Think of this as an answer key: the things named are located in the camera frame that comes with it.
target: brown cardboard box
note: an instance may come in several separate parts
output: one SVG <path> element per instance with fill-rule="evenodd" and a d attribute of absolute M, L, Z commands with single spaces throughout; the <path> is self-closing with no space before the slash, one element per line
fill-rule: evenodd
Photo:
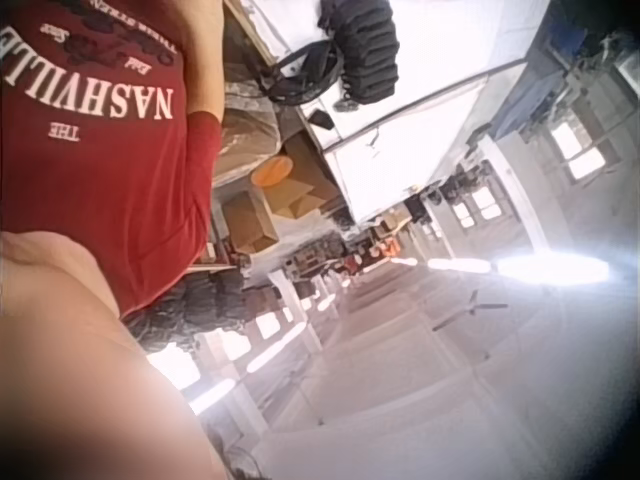
<path fill-rule="evenodd" d="M 301 218 L 340 195 L 322 172 L 318 162 L 324 160 L 306 133 L 289 139 L 285 150 L 293 160 L 291 174 L 278 185 L 264 189 L 265 198 L 274 214 Z"/>
<path fill-rule="evenodd" d="M 255 194 L 246 191 L 236 195 L 222 205 L 222 212 L 238 252 L 258 253 L 278 243 L 267 207 Z"/>

